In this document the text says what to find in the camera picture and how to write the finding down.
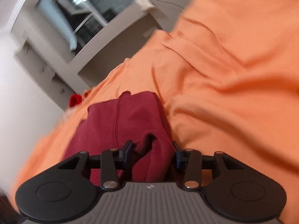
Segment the dark red garment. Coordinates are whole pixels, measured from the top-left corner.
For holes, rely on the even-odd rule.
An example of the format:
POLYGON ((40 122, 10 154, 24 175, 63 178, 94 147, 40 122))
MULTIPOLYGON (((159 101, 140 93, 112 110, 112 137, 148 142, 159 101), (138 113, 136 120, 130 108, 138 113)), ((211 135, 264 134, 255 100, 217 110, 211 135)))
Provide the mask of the dark red garment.
POLYGON ((131 140, 132 181, 160 182, 170 166, 175 149, 164 108, 156 93, 123 92, 117 99, 96 103, 88 108, 63 159, 80 152, 99 155, 120 149, 131 140))

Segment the bright red cloth item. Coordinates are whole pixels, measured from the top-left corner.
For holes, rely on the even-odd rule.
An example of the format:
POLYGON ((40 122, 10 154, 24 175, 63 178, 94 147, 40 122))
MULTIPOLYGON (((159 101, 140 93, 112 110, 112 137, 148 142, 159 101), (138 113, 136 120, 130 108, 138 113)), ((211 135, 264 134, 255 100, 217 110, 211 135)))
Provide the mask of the bright red cloth item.
POLYGON ((90 94, 90 90, 85 91, 82 95, 80 94, 72 94, 69 102, 68 102, 68 106, 70 108, 75 107, 77 105, 80 105, 90 94))

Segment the grey window desk cabinet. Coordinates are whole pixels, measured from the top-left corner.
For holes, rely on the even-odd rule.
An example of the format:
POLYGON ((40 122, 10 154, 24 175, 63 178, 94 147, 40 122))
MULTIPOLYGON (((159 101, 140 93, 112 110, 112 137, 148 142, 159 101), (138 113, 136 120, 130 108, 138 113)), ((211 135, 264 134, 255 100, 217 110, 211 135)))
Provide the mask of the grey window desk cabinet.
POLYGON ((142 11, 138 5, 132 4, 101 29, 68 65, 68 69, 73 73, 73 82, 69 83, 73 90, 83 91, 88 87, 78 74, 98 52, 129 27, 149 15, 150 13, 142 11))

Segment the orange bed sheet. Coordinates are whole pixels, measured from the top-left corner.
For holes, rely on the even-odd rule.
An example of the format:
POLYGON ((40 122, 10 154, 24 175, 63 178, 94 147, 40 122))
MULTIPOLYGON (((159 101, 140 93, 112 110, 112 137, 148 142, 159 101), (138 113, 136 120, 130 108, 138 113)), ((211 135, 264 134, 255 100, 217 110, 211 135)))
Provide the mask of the orange bed sheet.
POLYGON ((180 146, 226 152, 279 182, 281 219, 298 223, 298 0, 192 0, 37 144, 10 201, 62 159, 89 106, 124 91, 155 92, 180 146))

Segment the grey open wardrobe door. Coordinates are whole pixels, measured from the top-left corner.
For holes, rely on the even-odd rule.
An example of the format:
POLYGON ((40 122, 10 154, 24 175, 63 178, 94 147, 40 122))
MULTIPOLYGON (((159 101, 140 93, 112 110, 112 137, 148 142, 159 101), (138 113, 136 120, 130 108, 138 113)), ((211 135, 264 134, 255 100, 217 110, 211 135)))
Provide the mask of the grey open wardrobe door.
POLYGON ((23 16, 19 16, 12 29, 12 34, 22 45, 15 54, 20 64, 40 88, 61 108, 68 107, 69 98, 74 91, 60 78, 54 68, 31 39, 33 26, 23 16))

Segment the left light blue curtain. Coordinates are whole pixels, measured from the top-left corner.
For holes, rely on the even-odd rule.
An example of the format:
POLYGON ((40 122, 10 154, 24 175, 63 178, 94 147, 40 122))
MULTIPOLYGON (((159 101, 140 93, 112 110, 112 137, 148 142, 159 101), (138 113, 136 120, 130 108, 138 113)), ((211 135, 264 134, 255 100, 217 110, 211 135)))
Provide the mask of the left light blue curtain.
POLYGON ((67 18, 54 0, 40 0, 36 8, 65 39, 70 51, 76 50, 78 40, 75 33, 67 18))

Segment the white wall socket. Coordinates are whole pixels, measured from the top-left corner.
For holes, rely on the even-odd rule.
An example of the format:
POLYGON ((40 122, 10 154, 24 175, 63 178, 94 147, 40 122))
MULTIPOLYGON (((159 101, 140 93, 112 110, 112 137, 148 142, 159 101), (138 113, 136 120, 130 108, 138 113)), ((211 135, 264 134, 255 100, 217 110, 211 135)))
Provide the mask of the white wall socket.
POLYGON ((147 31, 145 31, 142 35, 145 37, 145 38, 150 38, 151 35, 154 33, 156 29, 153 27, 147 31))

